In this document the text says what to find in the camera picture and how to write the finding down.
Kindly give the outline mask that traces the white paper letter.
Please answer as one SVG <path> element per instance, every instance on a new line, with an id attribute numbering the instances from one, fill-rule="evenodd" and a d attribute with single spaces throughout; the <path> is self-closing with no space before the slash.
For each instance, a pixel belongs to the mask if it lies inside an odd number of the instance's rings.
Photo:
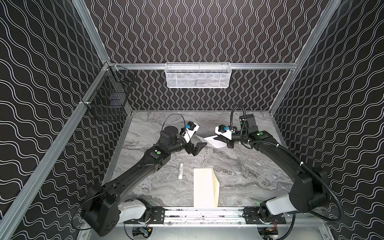
<path id="1" fill-rule="evenodd" d="M 215 149 L 220 149 L 220 148 L 224 148 L 224 147 L 227 147 L 227 144 L 222 142 L 222 141 L 218 141 L 218 140 L 215 140 L 214 138 L 216 138 L 217 136 L 211 136 L 211 137 L 206 137 L 206 138 L 202 138 L 200 136 L 197 136 L 197 138 L 204 142 L 204 143 L 207 143 L 207 147 L 212 147 L 212 148 L 215 148 Z"/>

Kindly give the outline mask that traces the cream envelope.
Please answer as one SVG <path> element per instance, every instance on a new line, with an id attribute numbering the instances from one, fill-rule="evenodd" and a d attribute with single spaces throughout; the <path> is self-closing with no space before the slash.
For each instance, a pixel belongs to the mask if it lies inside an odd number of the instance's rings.
<path id="1" fill-rule="evenodd" d="M 220 183 L 213 169 L 194 169 L 194 208 L 218 207 Z"/>

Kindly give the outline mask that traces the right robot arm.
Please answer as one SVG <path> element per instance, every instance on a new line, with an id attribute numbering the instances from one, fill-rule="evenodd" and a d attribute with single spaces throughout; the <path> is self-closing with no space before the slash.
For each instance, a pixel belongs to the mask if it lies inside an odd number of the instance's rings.
<path id="1" fill-rule="evenodd" d="M 329 183 L 326 171 L 312 169 L 318 176 L 315 178 L 313 174 L 304 169 L 304 163 L 296 160 L 294 154 L 280 145 L 273 135 L 267 131 L 259 131 L 254 115 L 247 115 L 246 119 L 241 116 L 240 123 L 239 130 L 234 126 L 217 126 L 215 128 L 217 136 L 214 139 L 227 144 L 228 148 L 233 148 L 236 142 L 250 145 L 270 158 L 293 181 L 289 193 L 260 204 L 261 215 L 276 216 L 289 212 L 308 213 L 325 205 L 331 199 L 330 191 L 325 187 Z"/>

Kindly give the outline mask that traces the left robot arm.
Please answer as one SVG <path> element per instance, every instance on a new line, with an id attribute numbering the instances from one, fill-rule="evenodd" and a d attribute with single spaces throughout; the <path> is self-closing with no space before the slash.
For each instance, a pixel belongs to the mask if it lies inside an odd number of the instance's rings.
<path id="1" fill-rule="evenodd" d="M 188 122 L 181 130 L 174 126 L 165 127 L 157 143 L 146 150 L 133 167 L 116 179 L 103 185 L 94 185 L 88 190 L 81 210 L 82 219 L 100 237 L 126 221 L 139 220 L 141 224 L 149 222 L 150 214 L 145 203 L 140 200 L 124 202 L 122 198 L 168 163 L 173 153 L 185 150 L 197 156 L 207 145 L 203 142 L 193 144 L 191 141 L 199 128 L 194 122 Z"/>

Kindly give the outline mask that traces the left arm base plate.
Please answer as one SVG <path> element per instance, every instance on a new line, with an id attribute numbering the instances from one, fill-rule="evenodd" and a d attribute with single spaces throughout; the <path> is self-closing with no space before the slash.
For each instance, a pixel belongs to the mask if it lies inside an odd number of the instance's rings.
<path id="1" fill-rule="evenodd" d="M 140 224 L 163 224 L 166 210 L 162 207 L 147 208 L 143 216 L 138 220 Z"/>

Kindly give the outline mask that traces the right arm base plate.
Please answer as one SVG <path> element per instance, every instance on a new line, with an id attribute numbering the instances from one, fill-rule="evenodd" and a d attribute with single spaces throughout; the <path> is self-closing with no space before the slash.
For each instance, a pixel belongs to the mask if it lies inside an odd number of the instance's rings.
<path id="1" fill-rule="evenodd" d="M 272 215 L 264 207 L 244 207 L 242 217 L 247 225 L 285 225 L 283 214 Z"/>

